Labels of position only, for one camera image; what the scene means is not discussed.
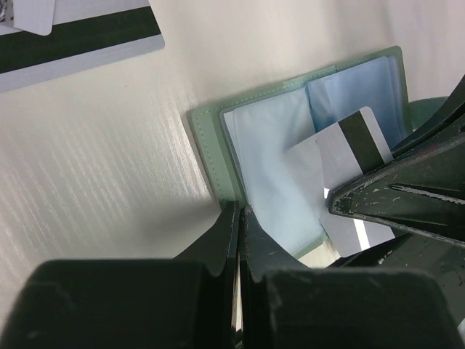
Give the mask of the green card holder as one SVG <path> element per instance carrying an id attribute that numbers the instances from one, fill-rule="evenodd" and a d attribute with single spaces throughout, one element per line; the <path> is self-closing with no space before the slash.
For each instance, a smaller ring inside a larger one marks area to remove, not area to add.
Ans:
<path id="1" fill-rule="evenodd" d="M 367 106 L 393 157 L 429 118 L 415 121 L 411 103 L 402 51 L 392 47 L 195 109 L 190 126 L 218 202 L 250 206 L 264 231 L 299 258 L 331 240 L 285 153 Z"/>

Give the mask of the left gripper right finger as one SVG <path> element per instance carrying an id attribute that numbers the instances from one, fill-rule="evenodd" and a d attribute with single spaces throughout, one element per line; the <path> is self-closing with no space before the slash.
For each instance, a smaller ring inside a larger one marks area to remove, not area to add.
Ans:
<path id="1" fill-rule="evenodd" d="M 240 214 L 245 348 L 462 348 L 437 282 L 416 270 L 316 268 Z"/>

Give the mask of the card with black stripe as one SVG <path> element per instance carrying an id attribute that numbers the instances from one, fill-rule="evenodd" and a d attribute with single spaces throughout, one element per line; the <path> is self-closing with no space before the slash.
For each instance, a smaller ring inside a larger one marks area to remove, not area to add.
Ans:
<path id="1" fill-rule="evenodd" d="M 163 49 L 148 1 L 56 1 L 52 32 L 1 25 L 1 91 Z"/>

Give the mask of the silver card with stripe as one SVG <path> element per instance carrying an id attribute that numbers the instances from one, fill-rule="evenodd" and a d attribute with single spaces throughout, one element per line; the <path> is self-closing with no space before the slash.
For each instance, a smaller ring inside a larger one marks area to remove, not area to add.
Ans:
<path id="1" fill-rule="evenodd" d="M 341 217 L 328 211 L 336 188 L 393 157 L 373 111 L 365 106 L 301 141 L 284 157 L 298 190 L 341 257 L 349 257 L 395 237 L 385 225 Z"/>

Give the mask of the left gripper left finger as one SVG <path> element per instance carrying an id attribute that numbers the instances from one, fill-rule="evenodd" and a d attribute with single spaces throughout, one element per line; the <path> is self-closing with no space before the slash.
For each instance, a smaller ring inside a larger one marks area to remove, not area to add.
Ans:
<path id="1" fill-rule="evenodd" d="M 240 205 L 172 259 L 50 260 L 32 272 L 3 348 L 234 348 Z"/>

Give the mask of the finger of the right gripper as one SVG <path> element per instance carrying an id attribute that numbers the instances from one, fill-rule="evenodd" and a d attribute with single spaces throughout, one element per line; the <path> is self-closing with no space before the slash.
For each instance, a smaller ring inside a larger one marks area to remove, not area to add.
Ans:
<path id="1" fill-rule="evenodd" d="M 331 214 L 464 246 L 464 146 L 392 161 L 332 190 Z"/>
<path id="2" fill-rule="evenodd" d="M 394 147 L 394 157 L 414 149 L 433 138 L 464 115 L 464 77 L 446 98 L 429 98 L 411 103 L 414 120 L 429 116 L 416 130 Z"/>

